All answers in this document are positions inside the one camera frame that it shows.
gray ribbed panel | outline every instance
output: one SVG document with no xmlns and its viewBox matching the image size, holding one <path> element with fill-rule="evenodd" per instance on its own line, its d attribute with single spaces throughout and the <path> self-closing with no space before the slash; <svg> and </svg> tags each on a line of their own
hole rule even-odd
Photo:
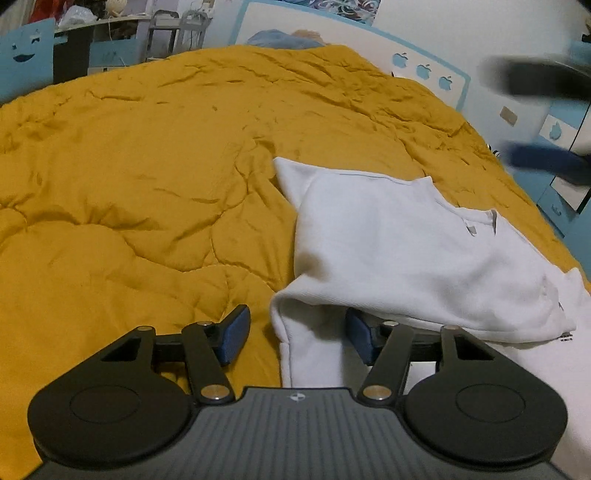
<svg viewBox="0 0 591 480">
<path fill-rule="evenodd" d="M 301 392 L 303 401 L 291 394 Z M 474 472 L 431 456 L 396 415 L 364 407 L 347 390 L 250 388 L 243 399 L 206 408 L 189 432 L 144 462 L 104 471 L 48 463 L 30 480 L 558 480 L 550 465 Z"/>
</svg>

poster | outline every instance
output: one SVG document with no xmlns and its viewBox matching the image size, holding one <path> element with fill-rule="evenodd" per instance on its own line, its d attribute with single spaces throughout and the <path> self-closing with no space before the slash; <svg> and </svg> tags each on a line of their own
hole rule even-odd
<svg viewBox="0 0 591 480">
<path fill-rule="evenodd" d="M 289 4 L 329 12 L 356 22 L 371 25 L 380 0 L 282 0 Z"/>
</svg>

blue smiley face panel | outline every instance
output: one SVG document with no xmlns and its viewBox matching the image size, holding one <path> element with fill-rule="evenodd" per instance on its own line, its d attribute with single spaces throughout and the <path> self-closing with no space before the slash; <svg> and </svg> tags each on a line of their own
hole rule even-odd
<svg viewBox="0 0 591 480">
<path fill-rule="evenodd" d="M 0 37 L 0 104 L 53 83 L 55 26 L 50 18 Z"/>
</svg>

blue apple logo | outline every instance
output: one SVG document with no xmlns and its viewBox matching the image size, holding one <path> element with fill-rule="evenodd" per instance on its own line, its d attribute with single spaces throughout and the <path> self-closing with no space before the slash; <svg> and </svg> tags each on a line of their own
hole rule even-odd
<svg viewBox="0 0 591 480">
<path fill-rule="evenodd" d="M 451 77 L 441 77 L 439 78 L 439 88 L 441 90 L 450 91 L 452 89 L 452 78 Z"/>
<path fill-rule="evenodd" d="M 562 129 L 560 128 L 558 122 L 556 122 L 554 125 L 552 125 L 552 128 L 550 129 L 549 137 L 551 140 L 556 142 L 560 138 L 560 135 L 562 135 Z"/>
<path fill-rule="evenodd" d="M 429 79 L 429 74 L 431 73 L 431 69 L 429 68 L 429 64 L 426 65 L 419 65 L 417 66 L 417 75 L 422 78 L 423 80 Z"/>
<path fill-rule="evenodd" d="M 407 60 L 408 60 L 408 57 L 406 56 L 406 53 L 397 53 L 392 56 L 392 63 L 394 63 L 394 66 L 398 67 L 399 69 L 406 68 L 406 61 Z"/>
</svg>

yellow comforter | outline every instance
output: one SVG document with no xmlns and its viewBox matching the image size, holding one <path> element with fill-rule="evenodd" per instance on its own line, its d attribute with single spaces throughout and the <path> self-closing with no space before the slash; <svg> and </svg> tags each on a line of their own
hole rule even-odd
<svg viewBox="0 0 591 480">
<path fill-rule="evenodd" d="M 48 87 L 0 109 L 2 480 L 39 462 L 35 392 L 138 325 L 178 332 L 246 303 L 229 378 L 280 384 L 268 304 L 293 276 L 296 213 L 276 155 L 431 175 L 577 266 L 459 113 L 345 47 L 203 50 Z"/>
</svg>

